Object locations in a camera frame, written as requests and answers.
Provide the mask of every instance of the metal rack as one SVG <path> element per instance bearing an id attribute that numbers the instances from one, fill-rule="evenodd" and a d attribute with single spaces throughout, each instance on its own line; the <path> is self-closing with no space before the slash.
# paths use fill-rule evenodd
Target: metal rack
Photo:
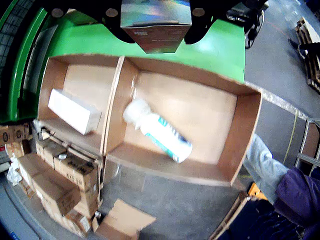
<path id="1" fill-rule="evenodd" d="M 306 120 L 306 125 L 305 125 L 305 131 L 304 131 L 304 136 L 300 148 L 300 152 L 297 154 L 297 160 L 295 162 L 295 167 L 302 170 L 302 172 L 309 177 L 311 176 L 312 172 L 314 171 L 315 168 L 320 168 L 320 147 L 319 147 L 319 139 L 316 147 L 316 151 L 314 156 L 309 156 L 304 154 L 304 149 L 306 146 L 306 141 L 308 138 L 308 132 L 310 130 L 311 124 L 314 124 L 319 132 L 320 130 L 320 118 L 308 118 Z"/>

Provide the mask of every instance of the jeans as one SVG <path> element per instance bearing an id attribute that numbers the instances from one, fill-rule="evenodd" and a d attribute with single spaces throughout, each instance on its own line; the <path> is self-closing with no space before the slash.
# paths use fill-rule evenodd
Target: jeans
<path id="1" fill-rule="evenodd" d="M 243 165 L 253 177 L 258 188 L 273 205 L 277 200 L 277 186 L 289 169 L 273 159 L 268 147 L 256 134 L 253 136 Z"/>

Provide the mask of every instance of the concrete floor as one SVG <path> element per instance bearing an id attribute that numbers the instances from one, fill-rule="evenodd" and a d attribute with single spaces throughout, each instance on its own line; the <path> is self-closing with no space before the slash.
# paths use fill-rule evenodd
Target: concrete floor
<path id="1" fill-rule="evenodd" d="M 270 0 L 265 13 L 265 23 L 253 47 L 246 51 L 245 81 L 260 86 L 288 101 L 309 117 L 320 117 L 320 96 L 306 84 L 305 67 L 297 53 L 291 49 L 287 38 L 296 39 L 294 27 L 301 16 L 320 33 L 320 23 L 303 2 L 298 0 Z M 295 116 L 290 112 L 263 101 L 256 133 L 270 148 L 273 157 L 284 161 Z M 293 167 L 300 149 L 306 122 L 296 120 L 293 139 L 285 165 Z M 252 179 L 240 171 L 239 179 L 248 187 Z M 10 232 L 22 239 L 36 239 L 37 232 L 43 239 L 77 239 L 77 237 L 53 222 L 45 212 L 30 209 L 30 203 L 19 187 L 10 187 L 4 177 L 0 185 L 0 221 Z M 17 216 L 4 189 L 13 202 L 23 211 L 30 225 L 10 216 Z M 108 212 L 117 198 L 155 216 L 157 221 L 142 230 L 141 239 L 207 239 L 216 229 L 239 191 L 230 187 L 211 187 L 189 184 L 156 177 L 143 172 L 122 168 L 120 174 L 103 189 L 102 212 Z M 89 239 L 99 239 L 93 234 Z"/>

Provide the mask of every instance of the small white box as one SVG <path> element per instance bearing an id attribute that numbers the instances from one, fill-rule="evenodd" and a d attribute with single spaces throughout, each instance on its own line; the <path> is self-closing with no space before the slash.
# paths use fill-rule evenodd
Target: small white box
<path id="1" fill-rule="evenodd" d="M 61 89 L 52 89 L 48 107 L 83 135 L 96 130 L 101 117 L 101 112 L 95 107 Z"/>

